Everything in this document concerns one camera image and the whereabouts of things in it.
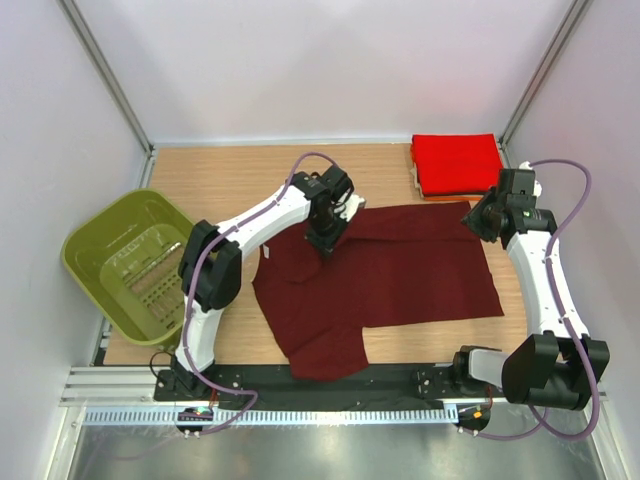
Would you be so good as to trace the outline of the dark red t shirt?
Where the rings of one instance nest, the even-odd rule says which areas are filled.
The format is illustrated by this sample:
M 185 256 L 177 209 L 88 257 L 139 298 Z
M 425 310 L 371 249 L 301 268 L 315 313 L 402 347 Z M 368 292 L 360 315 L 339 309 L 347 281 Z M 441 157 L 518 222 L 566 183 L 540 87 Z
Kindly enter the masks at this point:
M 365 328 L 500 316 L 466 202 L 366 208 L 323 257 L 294 225 L 261 250 L 255 297 L 294 378 L 335 381 L 369 362 Z

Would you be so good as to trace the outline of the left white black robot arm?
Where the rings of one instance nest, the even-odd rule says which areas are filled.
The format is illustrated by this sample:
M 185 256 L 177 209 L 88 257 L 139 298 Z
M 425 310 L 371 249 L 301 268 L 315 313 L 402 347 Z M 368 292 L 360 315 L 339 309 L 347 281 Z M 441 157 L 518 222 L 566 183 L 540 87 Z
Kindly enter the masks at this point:
M 240 292 L 246 258 L 298 224 L 307 226 L 303 238 L 329 256 L 365 205 L 348 174 L 333 165 L 321 175 L 290 174 L 274 194 L 232 219 L 194 225 L 178 267 L 184 323 L 171 370 L 180 392 L 199 400 L 211 390 L 206 369 L 215 362 L 220 320 Z

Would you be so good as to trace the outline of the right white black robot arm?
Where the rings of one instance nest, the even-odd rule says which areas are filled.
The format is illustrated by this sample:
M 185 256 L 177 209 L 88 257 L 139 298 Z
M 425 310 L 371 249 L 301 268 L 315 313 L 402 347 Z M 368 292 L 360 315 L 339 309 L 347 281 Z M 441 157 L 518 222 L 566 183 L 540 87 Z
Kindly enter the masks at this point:
M 567 227 L 537 205 L 542 187 L 534 164 L 500 171 L 498 181 L 462 223 L 485 242 L 501 244 L 524 302 L 527 337 L 512 353 L 464 346 L 454 356 L 453 389 L 472 396 L 485 384 L 506 400 L 564 410 L 593 401 L 610 360 L 606 342 L 594 339 L 574 305 L 560 259 Z

